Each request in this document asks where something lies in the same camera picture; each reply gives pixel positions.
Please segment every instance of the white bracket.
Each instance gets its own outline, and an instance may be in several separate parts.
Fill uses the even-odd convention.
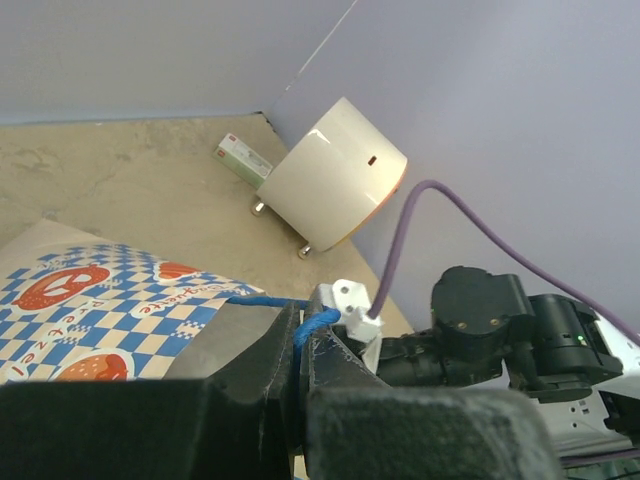
[[[367,287],[362,283],[340,279],[333,285],[319,285],[319,290],[322,303],[340,311],[337,325],[345,325],[349,338],[367,345],[362,361],[375,374],[382,346],[383,322],[379,316],[367,316],[371,308]]]

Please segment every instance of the blue string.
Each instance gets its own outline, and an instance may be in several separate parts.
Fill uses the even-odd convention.
[[[296,300],[293,298],[280,297],[231,297],[227,303],[232,305],[260,306],[260,307],[279,307],[283,308],[287,303],[295,302],[301,310],[309,307],[307,300]],[[340,311],[335,308],[324,307],[323,312],[318,312],[302,323],[293,333],[293,346],[296,355],[299,357],[309,337],[319,328],[327,327],[340,320]]]

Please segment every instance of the orange edge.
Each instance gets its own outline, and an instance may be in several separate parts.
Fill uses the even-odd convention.
[[[402,171],[402,175],[400,175],[400,178],[398,179],[398,181],[396,182],[396,184],[394,185],[394,187],[389,190],[389,193],[387,194],[387,196],[384,198],[384,200],[382,200],[378,206],[376,208],[373,209],[373,211],[367,215],[367,218],[365,218],[363,221],[361,221],[353,230],[351,230],[349,233],[347,233],[343,238],[341,238],[335,245],[340,245],[342,242],[344,242],[346,239],[348,239],[351,235],[353,235],[354,233],[356,233],[360,227],[362,227],[362,225],[364,225],[365,223],[367,223],[369,221],[369,219],[371,217],[373,217],[376,213],[378,213],[378,210],[380,210],[382,208],[382,206],[387,203],[387,200],[389,200],[393,194],[395,194],[398,191],[398,188],[400,187],[400,184],[402,183],[402,180],[404,180],[404,175],[407,173],[407,166],[408,166],[409,162],[407,162],[404,165],[404,170]]]

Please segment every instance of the small metal foot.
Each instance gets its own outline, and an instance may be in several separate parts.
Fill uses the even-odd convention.
[[[298,256],[303,260],[306,260],[309,257],[310,253],[311,253],[311,246],[309,244],[306,244],[304,247],[298,250]]]
[[[256,217],[259,217],[264,213],[267,209],[267,205],[262,201],[258,201],[253,207],[251,207],[251,213],[253,213]]]

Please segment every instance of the lavender wall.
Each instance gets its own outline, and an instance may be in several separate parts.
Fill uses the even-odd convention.
[[[0,0],[0,124],[250,113],[353,0]]]
[[[294,145],[347,96],[410,159],[356,236],[378,273],[403,198],[437,178],[530,259],[640,327],[640,4],[359,2],[269,110]],[[436,193],[418,208],[393,296],[427,325],[452,265],[522,275]]]

